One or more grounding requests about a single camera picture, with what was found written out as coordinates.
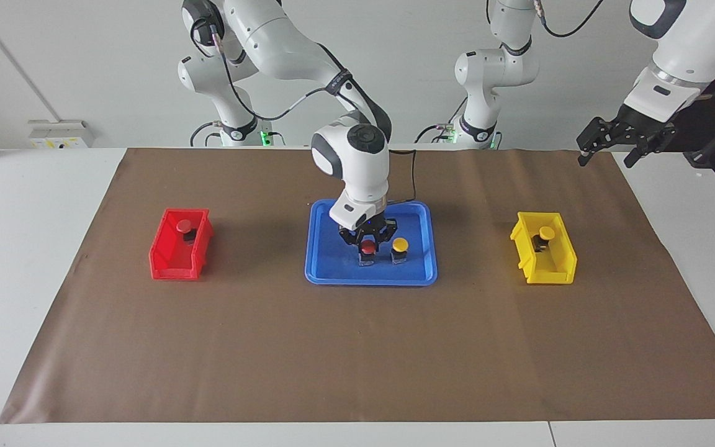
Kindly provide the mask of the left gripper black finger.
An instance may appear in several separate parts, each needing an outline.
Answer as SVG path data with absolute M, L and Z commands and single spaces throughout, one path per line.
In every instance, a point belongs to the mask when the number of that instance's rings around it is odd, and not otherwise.
M 624 157 L 624 166 L 631 169 L 639 160 L 650 153 L 660 153 L 665 147 L 662 140 L 643 140 Z
M 602 118 L 593 118 L 578 136 L 579 165 L 587 165 L 593 155 L 606 148 L 608 148 L 608 123 Z

